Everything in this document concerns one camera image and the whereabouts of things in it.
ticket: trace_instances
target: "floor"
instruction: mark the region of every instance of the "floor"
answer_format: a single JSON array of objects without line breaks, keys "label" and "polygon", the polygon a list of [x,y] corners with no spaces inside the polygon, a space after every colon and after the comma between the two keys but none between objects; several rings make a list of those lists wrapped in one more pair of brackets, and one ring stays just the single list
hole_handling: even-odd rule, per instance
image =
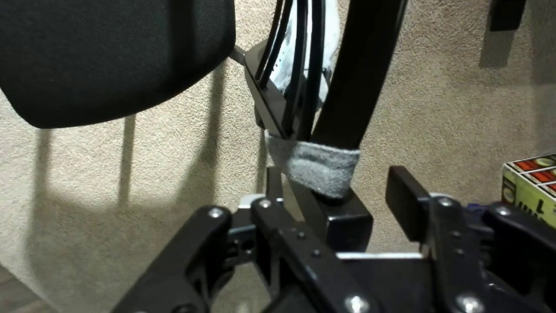
[{"label": "floor", "polygon": [[27,287],[0,266],[0,311],[1,313],[54,313]]}]

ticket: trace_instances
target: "beige carpet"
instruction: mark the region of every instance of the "beige carpet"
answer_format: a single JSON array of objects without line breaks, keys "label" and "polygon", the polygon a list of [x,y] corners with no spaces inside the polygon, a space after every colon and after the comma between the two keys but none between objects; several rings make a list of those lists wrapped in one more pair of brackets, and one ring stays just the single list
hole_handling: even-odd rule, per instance
[{"label": "beige carpet", "polygon": [[[238,2],[238,43],[264,38],[274,2]],[[554,151],[556,2],[484,33],[488,2],[410,2],[363,144],[354,189],[375,216],[370,250],[411,249],[384,205],[391,163],[465,202],[498,198],[500,163]],[[38,132],[0,99],[0,262],[59,311],[107,311],[203,203],[260,189],[259,130],[241,68],[135,118]],[[257,311],[250,268],[215,311]]]}]

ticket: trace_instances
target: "gray sock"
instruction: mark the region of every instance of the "gray sock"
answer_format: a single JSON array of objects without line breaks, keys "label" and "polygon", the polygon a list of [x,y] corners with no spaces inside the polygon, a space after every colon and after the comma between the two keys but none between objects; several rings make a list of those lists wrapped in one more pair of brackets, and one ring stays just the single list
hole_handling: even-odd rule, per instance
[{"label": "gray sock", "polygon": [[337,149],[304,141],[267,136],[267,151],[292,181],[330,198],[349,191],[359,149]]}]

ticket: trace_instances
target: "black padded block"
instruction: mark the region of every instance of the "black padded block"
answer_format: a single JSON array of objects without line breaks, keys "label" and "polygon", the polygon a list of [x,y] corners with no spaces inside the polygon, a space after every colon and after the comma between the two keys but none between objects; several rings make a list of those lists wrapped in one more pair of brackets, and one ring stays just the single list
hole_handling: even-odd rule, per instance
[{"label": "black padded block", "polygon": [[0,89],[43,129],[159,104],[232,45],[232,0],[0,2]]}]

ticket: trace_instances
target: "box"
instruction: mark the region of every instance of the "box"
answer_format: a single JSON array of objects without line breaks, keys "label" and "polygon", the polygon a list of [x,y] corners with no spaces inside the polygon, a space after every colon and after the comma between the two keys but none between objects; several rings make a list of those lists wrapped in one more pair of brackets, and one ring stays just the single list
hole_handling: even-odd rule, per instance
[{"label": "box", "polygon": [[556,228],[556,155],[504,163],[502,202]]}]

